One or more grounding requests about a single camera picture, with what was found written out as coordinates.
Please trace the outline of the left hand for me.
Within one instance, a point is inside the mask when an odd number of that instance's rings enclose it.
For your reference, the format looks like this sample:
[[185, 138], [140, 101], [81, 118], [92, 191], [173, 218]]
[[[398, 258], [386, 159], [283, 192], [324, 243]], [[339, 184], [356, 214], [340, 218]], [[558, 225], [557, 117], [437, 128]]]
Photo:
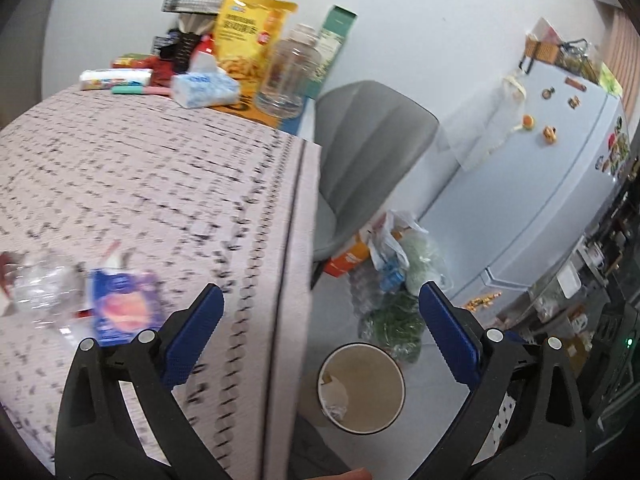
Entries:
[[318, 477], [314, 480], [372, 480], [372, 474], [367, 468], [358, 468], [343, 472], [342, 474], [331, 474], [330, 476]]

